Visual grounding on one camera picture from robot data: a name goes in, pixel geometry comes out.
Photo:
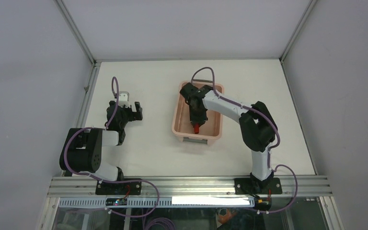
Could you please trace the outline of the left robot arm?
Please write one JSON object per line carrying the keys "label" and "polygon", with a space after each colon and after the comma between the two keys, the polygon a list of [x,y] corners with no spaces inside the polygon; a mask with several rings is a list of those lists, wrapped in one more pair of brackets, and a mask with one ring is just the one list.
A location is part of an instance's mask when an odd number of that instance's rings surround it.
{"label": "left robot arm", "polygon": [[128,101],[120,105],[110,101],[106,109],[110,124],[106,128],[71,128],[59,158],[60,168],[107,182],[106,188],[114,195],[122,193],[125,189],[123,171],[102,160],[102,148],[121,146],[126,125],[143,119],[140,102],[134,102],[134,106],[135,111]]}

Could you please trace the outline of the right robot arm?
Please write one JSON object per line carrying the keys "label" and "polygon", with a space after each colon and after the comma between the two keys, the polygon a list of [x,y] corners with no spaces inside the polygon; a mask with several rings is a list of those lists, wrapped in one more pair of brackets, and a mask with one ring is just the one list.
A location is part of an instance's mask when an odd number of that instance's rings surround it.
{"label": "right robot arm", "polygon": [[186,83],[180,95],[189,107],[189,122],[195,134],[207,120],[207,112],[217,112],[240,126],[244,144],[252,153],[251,187],[257,194],[263,194],[270,188],[274,172],[270,166],[270,149],[278,135],[277,126],[266,105],[258,101],[250,106],[226,98],[211,85],[201,88]]}

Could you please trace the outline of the red black screwdriver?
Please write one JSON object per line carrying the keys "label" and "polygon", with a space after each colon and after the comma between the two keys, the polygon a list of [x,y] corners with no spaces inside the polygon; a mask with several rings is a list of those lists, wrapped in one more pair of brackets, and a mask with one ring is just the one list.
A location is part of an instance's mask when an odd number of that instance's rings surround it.
{"label": "red black screwdriver", "polygon": [[195,134],[199,134],[200,125],[199,124],[194,124],[193,125],[193,129],[194,129],[194,133]]}

